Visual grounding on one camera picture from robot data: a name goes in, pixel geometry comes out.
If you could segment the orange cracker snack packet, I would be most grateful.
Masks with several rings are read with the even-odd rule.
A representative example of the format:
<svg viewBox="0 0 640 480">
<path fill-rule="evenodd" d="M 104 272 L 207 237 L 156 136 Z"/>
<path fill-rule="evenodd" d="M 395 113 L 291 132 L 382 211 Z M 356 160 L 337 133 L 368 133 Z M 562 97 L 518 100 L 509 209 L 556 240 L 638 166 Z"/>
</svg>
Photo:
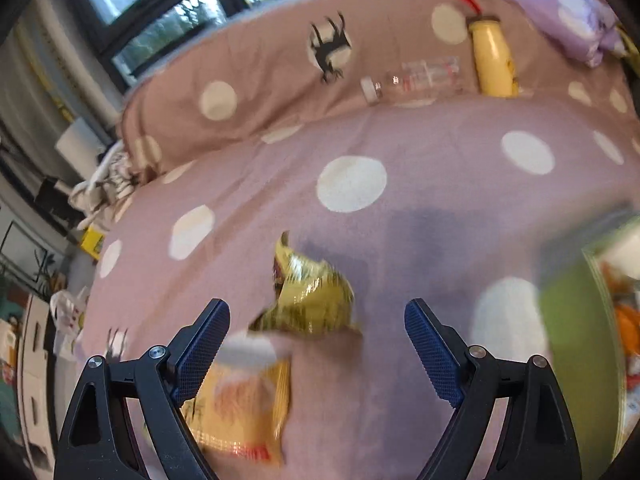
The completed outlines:
<svg viewBox="0 0 640 480">
<path fill-rule="evenodd" d="M 222 343 L 181 414 L 202 451 L 280 465 L 290 397 L 290 358 L 244 330 Z"/>
</svg>

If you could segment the gold snack bag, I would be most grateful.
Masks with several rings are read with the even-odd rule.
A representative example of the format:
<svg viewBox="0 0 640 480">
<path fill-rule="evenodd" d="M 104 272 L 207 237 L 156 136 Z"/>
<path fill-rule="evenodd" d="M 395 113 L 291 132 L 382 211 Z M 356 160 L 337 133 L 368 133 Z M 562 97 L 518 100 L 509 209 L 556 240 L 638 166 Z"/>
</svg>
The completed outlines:
<svg viewBox="0 0 640 480">
<path fill-rule="evenodd" d="M 348 279 L 326 260 L 317 261 L 293 249 L 288 231 L 274 246 L 272 270 L 274 301 L 250 323 L 250 332 L 296 336 L 359 332 Z"/>
</svg>

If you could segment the white plastic bag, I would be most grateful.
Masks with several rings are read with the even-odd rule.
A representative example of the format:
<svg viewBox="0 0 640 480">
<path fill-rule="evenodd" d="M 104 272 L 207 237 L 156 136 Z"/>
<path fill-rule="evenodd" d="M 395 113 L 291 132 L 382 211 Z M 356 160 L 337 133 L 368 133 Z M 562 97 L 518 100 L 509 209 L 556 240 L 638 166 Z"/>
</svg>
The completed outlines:
<svg viewBox="0 0 640 480">
<path fill-rule="evenodd" d="M 50 299 L 50 312 L 55 326 L 53 351 L 58 358 L 69 361 L 75 359 L 75 342 L 84 328 L 89 292 L 87 286 L 76 295 L 62 289 Z"/>
</svg>

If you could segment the green storage box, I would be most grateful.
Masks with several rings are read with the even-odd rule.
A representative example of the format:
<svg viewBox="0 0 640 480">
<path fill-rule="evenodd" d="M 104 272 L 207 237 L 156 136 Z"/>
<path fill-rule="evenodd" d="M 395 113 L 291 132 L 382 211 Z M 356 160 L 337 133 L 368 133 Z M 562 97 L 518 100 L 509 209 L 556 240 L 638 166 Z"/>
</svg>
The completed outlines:
<svg viewBox="0 0 640 480">
<path fill-rule="evenodd" d="M 639 276 L 639 219 L 598 238 L 587 235 L 574 232 L 544 247 L 539 304 L 582 476 L 597 479 L 630 433 L 626 359 L 608 284 L 613 276 Z"/>
</svg>

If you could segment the orange snack pack in box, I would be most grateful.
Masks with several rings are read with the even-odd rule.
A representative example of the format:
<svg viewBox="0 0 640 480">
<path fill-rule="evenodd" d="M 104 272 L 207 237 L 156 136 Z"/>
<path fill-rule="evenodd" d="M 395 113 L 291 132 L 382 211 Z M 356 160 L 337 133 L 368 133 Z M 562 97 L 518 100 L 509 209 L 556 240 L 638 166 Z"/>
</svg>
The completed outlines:
<svg viewBox="0 0 640 480">
<path fill-rule="evenodd" d="M 639 282 L 623 274 L 606 260 L 600 270 L 611 297 L 620 344 L 626 361 L 626 376 L 639 381 Z"/>
</svg>

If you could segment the small yellow box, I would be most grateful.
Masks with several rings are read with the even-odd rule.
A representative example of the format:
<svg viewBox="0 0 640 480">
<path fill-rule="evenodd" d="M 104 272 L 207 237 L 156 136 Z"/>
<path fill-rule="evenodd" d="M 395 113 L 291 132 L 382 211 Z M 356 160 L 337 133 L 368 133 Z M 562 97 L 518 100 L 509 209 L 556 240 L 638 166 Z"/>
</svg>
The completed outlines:
<svg viewBox="0 0 640 480">
<path fill-rule="evenodd" d="M 105 234 L 94 226 L 88 226 L 80 241 L 80 248 L 86 252 L 93 260 L 99 261 Z"/>
</svg>

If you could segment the white patterned cloth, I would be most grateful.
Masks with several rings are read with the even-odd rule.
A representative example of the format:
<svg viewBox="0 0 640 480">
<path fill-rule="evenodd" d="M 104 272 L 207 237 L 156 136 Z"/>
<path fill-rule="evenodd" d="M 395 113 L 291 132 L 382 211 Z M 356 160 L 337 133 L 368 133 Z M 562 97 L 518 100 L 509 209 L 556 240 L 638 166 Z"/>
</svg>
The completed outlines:
<svg viewBox="0 0 640 480">
<path fill-rule="evenodd" d="M 93 226 L 107 233 L 138 184 L 124 141 L 119 140 L 103 154 L 91 177 L 75 185 L 70 193 L 68 203 L 84 215 L 77 229 L 83 231 Z"/>
</svg>

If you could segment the white paper roll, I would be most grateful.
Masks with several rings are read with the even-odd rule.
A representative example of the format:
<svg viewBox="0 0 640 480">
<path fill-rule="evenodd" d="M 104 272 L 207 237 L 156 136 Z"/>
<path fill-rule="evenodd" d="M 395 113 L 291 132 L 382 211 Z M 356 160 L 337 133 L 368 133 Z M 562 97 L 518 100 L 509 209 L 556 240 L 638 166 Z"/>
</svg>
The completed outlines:
<svg viewBox="0 0 640 480">
<path fill-rule="evenodd" d="M 99 166 L 98 157 L 105 150 L 84 118 L 77 118 L 56 141 L 55 149 L 84 180 L 89 180 Z"/>
</svg>

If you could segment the pink polka dot bedsheet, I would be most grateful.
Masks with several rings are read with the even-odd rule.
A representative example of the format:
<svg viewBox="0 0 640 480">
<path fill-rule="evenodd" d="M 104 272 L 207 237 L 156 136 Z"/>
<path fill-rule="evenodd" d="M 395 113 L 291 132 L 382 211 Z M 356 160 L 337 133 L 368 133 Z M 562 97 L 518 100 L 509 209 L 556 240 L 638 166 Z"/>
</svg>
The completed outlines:
<svg viewBox="0 0 640 480">
<path fill-rule="evenodd" d="M 540 256 L 552 240 L 597 238 L 639 205 L 639 161 L 606 177 L 552 174 L 526 162 L 517 134 L 504 154 L 523 181 L 426 186 L 373 157 L 343 156 L 312 178 L 293 170 L 217 183 L 192 162 L 140 188 L 105 244 L 81 347 L 106 350 L 121 330 L 127 359 L 170 341 L 209 300 L 226 300 L 230 336 L 273 298 L 272 258 L 288 231 L 303 254 L 352 284 L 358 333 L 266 335 L 292 360 L 283 466 L 214 456 L 223 479 L 412 479 L 442 434 L 438 400 L 404 329 L 420 297 L 442 322 L 503 359 L 552 361 L 539 304 Z"/>
</svg>

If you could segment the yellow bottle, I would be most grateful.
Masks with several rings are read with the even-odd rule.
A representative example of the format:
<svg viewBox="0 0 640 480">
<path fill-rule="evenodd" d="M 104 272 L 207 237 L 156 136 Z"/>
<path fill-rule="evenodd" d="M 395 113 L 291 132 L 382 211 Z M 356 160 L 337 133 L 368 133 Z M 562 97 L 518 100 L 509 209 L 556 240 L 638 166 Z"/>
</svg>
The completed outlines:
<svg viewBox="0 0 640 480">
<path fill-rule="evenodd" d="M 484 96 L 515 98 L 520 94 L 515 64 L 501 22 L 479 15 L 466 20 L 472 40 L 475 69 Z"/>
</svg>

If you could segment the clear plastic bottle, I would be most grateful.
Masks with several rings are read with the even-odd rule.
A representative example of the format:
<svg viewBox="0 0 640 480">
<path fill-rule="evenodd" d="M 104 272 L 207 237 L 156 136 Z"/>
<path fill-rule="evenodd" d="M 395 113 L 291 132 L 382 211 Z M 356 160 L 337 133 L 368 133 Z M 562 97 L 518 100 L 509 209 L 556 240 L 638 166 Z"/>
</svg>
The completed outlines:
<svg viewBox="0 0 640 480">
<path fill-rule="evenodd" d="M 369 104 L 399 104 L 451 96 L 462 90 L 459 59 L 456 56 L 402 63 L 383 75 L 360 80 Z"/>
</svg>

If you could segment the brown polka dot pillow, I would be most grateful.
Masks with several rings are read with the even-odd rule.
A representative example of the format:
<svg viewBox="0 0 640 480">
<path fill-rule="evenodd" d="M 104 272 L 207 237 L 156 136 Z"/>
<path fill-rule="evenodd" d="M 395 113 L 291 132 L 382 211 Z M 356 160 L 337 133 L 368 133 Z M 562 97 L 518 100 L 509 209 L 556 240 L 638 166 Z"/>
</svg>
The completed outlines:
<svg viewBox="0 0 640 480">
<path fill-rule="evenodd" d="M 119 133 L 140 184 L 204 162 L 222 183 L 284 170 L 307 178 L 343 156 L 373 157 L 426 186 L 523 181 L 504 154 L 552 174 L 606 177 L 639 160 L 639 123 L 620 66 L 567 58 L 520 6 L 478 0 L 500 22 L 520 94 L 480 92 L 459 0 L 284 0 L 198 40 L 134 89 Z M 364 77 L 456 56 L 462 90 L 369 104 Z"/>
</svg>

